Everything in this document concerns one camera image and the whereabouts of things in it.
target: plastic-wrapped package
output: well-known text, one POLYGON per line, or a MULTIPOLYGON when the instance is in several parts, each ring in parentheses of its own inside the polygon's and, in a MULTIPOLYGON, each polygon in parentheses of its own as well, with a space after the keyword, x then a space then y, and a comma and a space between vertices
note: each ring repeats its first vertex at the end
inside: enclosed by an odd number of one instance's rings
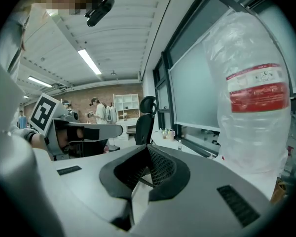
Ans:
POLYGON ((223 18, 203 44, 218 92, 219 157, 246 174, 279 171, 291 122, 280 52, 261 22, 243 12, 223 18))

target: brick wall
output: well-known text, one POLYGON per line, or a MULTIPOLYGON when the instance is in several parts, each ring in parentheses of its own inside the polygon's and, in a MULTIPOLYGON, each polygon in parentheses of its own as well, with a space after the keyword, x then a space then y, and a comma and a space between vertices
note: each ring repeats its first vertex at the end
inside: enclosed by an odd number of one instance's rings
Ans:
MULTIPOLYGON (((78 90, 73 92, 64 93, 61 95, 53 96, 55 99, 70 100, 71 108, 78 112, 79 121, 86 123, 94 123, 94 118, 87 118, 85 113, 93 111, 95 113, 95 107, 89 106, 93 97, 98 97, 101 102, 110 105, 111 102, 114 104, 113 95, 126 95, 126 94, 138 94, 139 102, 143 99, 143 87, 140 83, 138 84, 118 84, 111 86, 95 87, 90 89, 78 90)), ((29 104, 24 107, 24 115, 29 118, 35 103, 29 104)), ((138 112, 134 110, 127 111, 128 118, 138 117, 138 112)))

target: red label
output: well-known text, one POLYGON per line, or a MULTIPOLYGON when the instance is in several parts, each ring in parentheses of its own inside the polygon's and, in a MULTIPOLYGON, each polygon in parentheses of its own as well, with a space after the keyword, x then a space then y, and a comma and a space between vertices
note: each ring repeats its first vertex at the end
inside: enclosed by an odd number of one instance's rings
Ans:
POLYGON ((255 66, 255 67, 252 67, 252 68, 244 69, 242 71, 239 71, 237 73, 234 73, 234 74, 226 77, 226 80, 230 80, 231 78, 237 77, 239 75, 243 75, 243 74, 245 74, 247 72, 250 72, 250 71, 253 71, 253 70, 265 69, 265 68, 274 68, 274 67, 279 67, 279 66, 280 65, 279 64, 276 64, 276 63, 262 64, 262 65, 259 65, 259 66, 255 66))
POLYGON ((273 111, 289 105, 288 86, 285 82, 241 89, 229 95, 233 113, 273 111))

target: black chair backrest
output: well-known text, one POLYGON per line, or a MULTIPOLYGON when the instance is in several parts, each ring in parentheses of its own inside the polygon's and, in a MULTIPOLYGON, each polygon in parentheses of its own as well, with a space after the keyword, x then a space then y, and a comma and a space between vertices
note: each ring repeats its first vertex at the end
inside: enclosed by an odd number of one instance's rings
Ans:
POLYGON ((150 143, 154 116, 157 112, 155 100, 155 97, 147 96, 140 103, 139 110, 145 115, 141 116, 136 123, 136 145, 150 143))

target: white desk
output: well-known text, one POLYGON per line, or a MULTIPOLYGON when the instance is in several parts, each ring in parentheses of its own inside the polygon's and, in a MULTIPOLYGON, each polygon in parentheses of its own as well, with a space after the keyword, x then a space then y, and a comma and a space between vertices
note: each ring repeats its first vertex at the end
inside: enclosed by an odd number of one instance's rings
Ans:
MULTIPOLYGON (((162 134, 159 131, 152 132, 151 138, 157 146, 162 146, 166 148, 173 148, 178 150, 178 146, 180 144, 177 140, 171 141, 170 139, 163 139, 162 134)), ((201 155, 199 155, 197 152, 193 151, 185 145, 182 145, 182 151, 201 157, 201 155)))
POLYGON ((116 123, 116 124, 121 125, 123 127, 122 135, 118 136, 119 140, 128 141, 128 139, 129 139, 129 135, 127 134, 128 129, 129 129, 128 127, 136 125, 138 119, 139 118, 128 118, 127 120, 118 121, 116 123))

